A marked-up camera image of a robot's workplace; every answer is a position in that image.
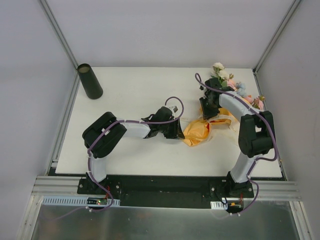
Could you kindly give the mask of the cream lace ribbon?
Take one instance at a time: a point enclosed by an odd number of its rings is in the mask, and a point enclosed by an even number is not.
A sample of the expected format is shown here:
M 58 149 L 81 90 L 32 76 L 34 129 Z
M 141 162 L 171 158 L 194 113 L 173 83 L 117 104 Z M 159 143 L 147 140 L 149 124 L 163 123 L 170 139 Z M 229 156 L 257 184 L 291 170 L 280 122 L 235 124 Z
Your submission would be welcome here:
M 197 119 L 190 120 L 181 118 L 182 122 L 187 123 L 183 129 L 184 139 L 187 146 L 195 147 L 215 139 L 218 136 L 226 137 L 234 145 L 238 146 L 240 123 L 227 110 L 210 119 L 199 116 Z

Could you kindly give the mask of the orange wrapping paper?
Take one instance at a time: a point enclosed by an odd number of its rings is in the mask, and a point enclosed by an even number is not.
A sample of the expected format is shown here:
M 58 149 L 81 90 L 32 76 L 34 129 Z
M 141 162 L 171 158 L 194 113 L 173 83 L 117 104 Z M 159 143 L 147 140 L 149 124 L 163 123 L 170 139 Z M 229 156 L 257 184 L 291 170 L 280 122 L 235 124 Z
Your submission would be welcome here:
M 218 126 L 225 126 L 230 131 L 231 137 L 239 134 L 240 123 L 226 108 L 219 108 L 219 114 L 210 119 L 199 117 L 191 121 L 183 130 L 182 140 L 189 147 L 195 147 L 213 139 L 218 130 Z

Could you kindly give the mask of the artificial flower bunch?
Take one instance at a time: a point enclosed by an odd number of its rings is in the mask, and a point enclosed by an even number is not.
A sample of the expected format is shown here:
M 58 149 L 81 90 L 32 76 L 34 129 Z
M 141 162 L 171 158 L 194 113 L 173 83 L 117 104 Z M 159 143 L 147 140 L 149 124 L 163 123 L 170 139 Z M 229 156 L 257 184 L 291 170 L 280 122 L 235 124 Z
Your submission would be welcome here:
M 260 111 L 264 110 L 264 100 L 265 97 L 260 95 L 253 98 L 246 92 L 246 85 L 242 82 L 235 82 L 233 80 L 234 75 L 228 73 L 222 63 L 216 62 L 212 65 L 211 77 L 218 78 L 219 83 L 222 87 L 231 87 L 235 92 L 244 99 L 244 101 L 250 104 L 253 108 Z

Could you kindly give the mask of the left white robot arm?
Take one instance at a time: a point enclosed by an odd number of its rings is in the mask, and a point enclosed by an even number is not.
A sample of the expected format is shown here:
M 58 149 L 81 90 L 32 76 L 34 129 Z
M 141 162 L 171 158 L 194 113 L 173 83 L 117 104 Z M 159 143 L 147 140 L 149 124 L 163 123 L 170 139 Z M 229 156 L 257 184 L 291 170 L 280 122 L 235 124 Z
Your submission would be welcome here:
M 107 156 L 122 138 L 149 139 L 161 133 L 166 139 L 184 139 L 180 119 L 175 116 L 177 111 L 177 106 L 162 106 L 140 120 L 118 119 L 108 111 L 92 123 L 82 133 L 88 153 L 89 190 L 96 195 L 105 191 Z

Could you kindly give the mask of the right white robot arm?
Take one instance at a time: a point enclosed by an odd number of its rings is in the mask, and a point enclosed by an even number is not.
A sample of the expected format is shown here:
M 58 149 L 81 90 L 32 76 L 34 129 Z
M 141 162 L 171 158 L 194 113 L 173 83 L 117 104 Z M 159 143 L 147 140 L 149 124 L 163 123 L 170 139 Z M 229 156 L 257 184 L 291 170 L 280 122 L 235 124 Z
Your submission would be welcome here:
M 204 91 L 204 96 L 199 99 L 203 119 L 218 116 L 220 109 L 224 108 L 239 122 L 239 157 L 228 172 L 225 184 L 216 190 L 218 196 L 238 198 L 251 187 L 250 175 L 258 161 L 267 160 L 265 155 L 271 149 L 275 153 L 273 160 L 278 159 L 273 115 L 252 107 L 232 87 L 223 87 L 216 77 L 203 82 L 196 73 L 195 79 Z

